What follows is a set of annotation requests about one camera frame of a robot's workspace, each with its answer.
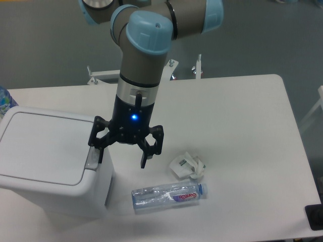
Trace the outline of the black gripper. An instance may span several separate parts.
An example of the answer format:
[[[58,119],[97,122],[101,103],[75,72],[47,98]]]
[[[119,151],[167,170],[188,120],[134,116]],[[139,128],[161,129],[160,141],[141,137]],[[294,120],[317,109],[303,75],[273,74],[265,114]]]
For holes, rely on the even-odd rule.
[[[99,150],[99,164],[102,164],[104,150],[115,142],[123,144],[138,144],[143,151],[140,167],[145,168],[148,159],[153,155],[160,155],[164,141],[163,126],[158,125],[150,128],[149,123],[154,105],[141,106],[122,101],[118,96],[115,98],[112,119],[107,121],[101,116],[95,116],[90,133],[88,145]],[[97,134],[108,128],[108,132],[101,138]],[[153,145],[149,145],[146,137],[151,134],[155,139]]]

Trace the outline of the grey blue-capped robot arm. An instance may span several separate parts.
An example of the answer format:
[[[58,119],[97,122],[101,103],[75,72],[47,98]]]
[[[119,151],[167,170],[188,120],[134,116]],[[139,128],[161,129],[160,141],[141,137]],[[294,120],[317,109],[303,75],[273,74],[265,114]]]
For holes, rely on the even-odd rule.
[[[94,119],[88,144],[103,151],[115,142],[136,144],[141,166],[162,151],[162,126],[150,127],[158,87],[173,40],[218,28],[222,1],[79,1],[91,25],[108,22],[122,51],[111,120]]]

